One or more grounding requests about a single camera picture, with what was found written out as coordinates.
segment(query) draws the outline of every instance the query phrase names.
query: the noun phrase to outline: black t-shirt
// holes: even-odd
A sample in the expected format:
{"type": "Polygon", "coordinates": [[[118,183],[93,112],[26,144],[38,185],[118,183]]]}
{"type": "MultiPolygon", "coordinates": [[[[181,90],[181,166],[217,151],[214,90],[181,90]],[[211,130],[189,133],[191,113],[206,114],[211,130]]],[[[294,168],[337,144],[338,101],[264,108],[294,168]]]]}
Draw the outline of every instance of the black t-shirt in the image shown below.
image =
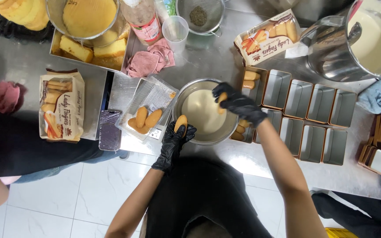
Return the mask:
{"type": "Polygon", "coordinates": [[[103,154],[98,141],[47,142],[38,123],[0,113],[0,177],[28,175],[103,154]]]}
{"type": "Polygon", "coordinates": [[[249,200],[242,173],[222,161],[173,160],[149,203],[147,215],[146,238],[185,238],[205,219],[234,238],[272,237],[249,200]]]}

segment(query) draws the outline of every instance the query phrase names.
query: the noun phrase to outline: black pants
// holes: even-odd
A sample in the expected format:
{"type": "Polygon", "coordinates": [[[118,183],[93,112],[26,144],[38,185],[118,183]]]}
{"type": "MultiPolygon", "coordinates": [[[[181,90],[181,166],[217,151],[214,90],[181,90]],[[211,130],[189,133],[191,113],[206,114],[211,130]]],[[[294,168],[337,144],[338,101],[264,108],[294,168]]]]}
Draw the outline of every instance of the black pants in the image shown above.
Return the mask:
{"type": "Polygon", "coordinates": [[[312,195],[312,200],[321,217],[334,219],[359,238],[381,238],[381,200],[346,193],[334,193],[365,211],[371,218],[336,201],[325,193],[316,193],[312,195]]]}

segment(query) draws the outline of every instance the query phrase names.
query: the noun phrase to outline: dried herbs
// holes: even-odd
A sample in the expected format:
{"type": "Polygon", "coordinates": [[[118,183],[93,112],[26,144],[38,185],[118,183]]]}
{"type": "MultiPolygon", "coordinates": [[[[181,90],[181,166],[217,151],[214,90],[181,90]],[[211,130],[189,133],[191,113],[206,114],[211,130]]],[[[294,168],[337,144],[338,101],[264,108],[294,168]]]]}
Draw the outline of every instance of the dried herbs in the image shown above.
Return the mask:
{"type": "Polygon", "coordinates": [[[207,13],[200,6],[197,6],[196,8],[194,8],[190,12],[189,17],[191,18],[190,22],[197,26],[203,26],[205,23],[207,23],[207,13]]]}

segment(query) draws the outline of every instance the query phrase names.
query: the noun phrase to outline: bottle label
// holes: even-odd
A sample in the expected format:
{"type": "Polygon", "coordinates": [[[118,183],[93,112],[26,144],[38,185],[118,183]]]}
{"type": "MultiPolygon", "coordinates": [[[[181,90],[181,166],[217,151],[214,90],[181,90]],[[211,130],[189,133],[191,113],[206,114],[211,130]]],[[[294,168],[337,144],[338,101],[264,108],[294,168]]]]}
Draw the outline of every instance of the bottle label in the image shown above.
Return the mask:
{"type": "Polygon", "coordinates": [[[161,34],[160,23],[158,22],[157,15],[155,13],[154,17],[148,24],[142,26],[130,24],[130,26],[132,27],[136,36],[146,42],[156,40],[161,34]]]}

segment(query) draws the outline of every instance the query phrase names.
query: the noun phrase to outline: black nitrile glove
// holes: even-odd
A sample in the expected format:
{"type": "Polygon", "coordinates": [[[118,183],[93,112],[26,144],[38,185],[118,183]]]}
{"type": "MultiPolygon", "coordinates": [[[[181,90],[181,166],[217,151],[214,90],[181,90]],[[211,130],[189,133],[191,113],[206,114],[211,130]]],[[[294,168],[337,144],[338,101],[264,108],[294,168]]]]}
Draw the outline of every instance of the black nitrile glove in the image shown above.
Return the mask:
{"type": "Polygon", "coordinates": [[[162,139],[161,154],[156,162],[151,166],[153,169],[166,171],[172,165],[172,159],[178,158],[183,145],[195,137],[196,128],[188,124],[185,137],[185,126],[181,125],[177,132],[174,132],[176,121],[168,125],[164,138],[162,139]]]}
{"type": "Polygon", "coordinates": [[[225,108],[232,113],[239,115],[241,119],[251,122],[256,128],[266,117],[267,114],[261,111],[261,108],[249,97],[236,91],[228,83],[220,83],[213,89],[215,102],[219,101],[222,92],[227,93],[227,99],[220,102],[220,107],[225,108]]]}

